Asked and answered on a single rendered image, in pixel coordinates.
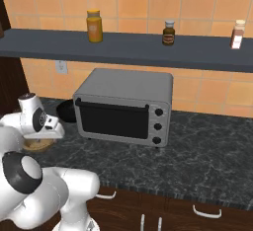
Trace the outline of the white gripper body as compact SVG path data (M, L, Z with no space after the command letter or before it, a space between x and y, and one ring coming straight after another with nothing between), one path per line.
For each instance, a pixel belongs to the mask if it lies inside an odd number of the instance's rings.
M65 131L56 116L48 116L43 128L39 132L25 134L26 139L61 139Z

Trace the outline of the tan wooden bowl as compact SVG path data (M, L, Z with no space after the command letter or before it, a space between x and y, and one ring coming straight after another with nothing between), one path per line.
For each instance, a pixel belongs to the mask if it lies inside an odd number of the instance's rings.
M26 139L24 149L31 152L40 152L49 148L53 143L53 139Z

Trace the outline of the black bowl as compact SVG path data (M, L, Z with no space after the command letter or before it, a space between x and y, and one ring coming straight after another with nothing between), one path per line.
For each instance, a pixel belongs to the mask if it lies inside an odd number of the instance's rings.
M76 122L75 110L74 110L72 99L66 100L60 103L56 107L56 112L57 112L58 117L64 122L69 122L69 123Z

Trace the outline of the dark wooden cabinet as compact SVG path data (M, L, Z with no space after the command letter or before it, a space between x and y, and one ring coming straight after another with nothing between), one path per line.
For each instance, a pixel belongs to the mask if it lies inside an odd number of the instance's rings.
M4 0L0 0L0 41L11 29ZM24 69L19 58L0 55L0 116L20 109L18 98L29 93Z

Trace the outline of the dark wooden cabinet door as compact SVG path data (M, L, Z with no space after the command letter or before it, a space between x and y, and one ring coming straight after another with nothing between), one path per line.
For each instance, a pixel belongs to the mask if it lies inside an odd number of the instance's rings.
M162 217L161 231L201 231L199 224L189 217L174 214L152 214L148 217L150 231L157 231L158 218Z
M147 214L138 209L102 205L89 207L89 213L100 231L140 231L140 218L144 214L144 231L150 231Z

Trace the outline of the silver toaster oven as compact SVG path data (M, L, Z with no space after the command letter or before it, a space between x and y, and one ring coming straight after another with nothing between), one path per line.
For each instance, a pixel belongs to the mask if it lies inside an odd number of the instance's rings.
M173 76L96 68L73 95L85 138L164 147L168 142Z

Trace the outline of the dark wooden drawer front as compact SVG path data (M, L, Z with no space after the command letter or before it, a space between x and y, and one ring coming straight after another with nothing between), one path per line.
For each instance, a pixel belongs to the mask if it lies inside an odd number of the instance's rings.
M253 231L252 211L170 199L167 214L189 217L201 231Z
M133 209L166 212L168 210L169 199L162 195L100 187L100 195L112 195L113 193L116 194L113 199L101 199L95 197L89 200L87 203L89 212L92 213L96 210L101 210L103 207L107 207L109 210L116 207L119 211Z

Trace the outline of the yellow jar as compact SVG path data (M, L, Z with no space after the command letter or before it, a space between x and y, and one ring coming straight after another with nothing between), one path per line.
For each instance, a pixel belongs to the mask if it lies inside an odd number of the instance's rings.
M103 40L102 18L100 11L93 9L87 11L87 34L90 42L101 42Z

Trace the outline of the brown bottle with white cap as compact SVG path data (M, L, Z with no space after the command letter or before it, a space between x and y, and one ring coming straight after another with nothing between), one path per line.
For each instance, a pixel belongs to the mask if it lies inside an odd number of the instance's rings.
M164 45L173 45L175 40L175 29L174 29L174 21L166 21L165 28L163 30L162 35L162 43Z

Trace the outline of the brown and white spice shaker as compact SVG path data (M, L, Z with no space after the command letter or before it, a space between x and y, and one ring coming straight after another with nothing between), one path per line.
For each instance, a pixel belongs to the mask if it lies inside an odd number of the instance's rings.
M230 40L230 48L231 49L239 49L242 44L242 39L245 31L245 21L244 20L236 20L234 28L231 34Z

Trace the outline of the white wall outlet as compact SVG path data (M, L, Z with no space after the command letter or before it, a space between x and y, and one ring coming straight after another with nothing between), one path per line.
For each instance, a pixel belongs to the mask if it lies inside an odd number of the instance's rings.
M67 73L67 63L64 60L56 60L55 61L55 69L58 74L66 74Z

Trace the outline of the dark grey wall shelf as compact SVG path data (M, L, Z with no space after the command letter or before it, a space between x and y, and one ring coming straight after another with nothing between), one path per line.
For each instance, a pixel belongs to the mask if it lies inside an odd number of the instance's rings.
M0 56L253 73L253 38L239 49L228 38L105 33L91 43L85 32L10 29L0 38Z

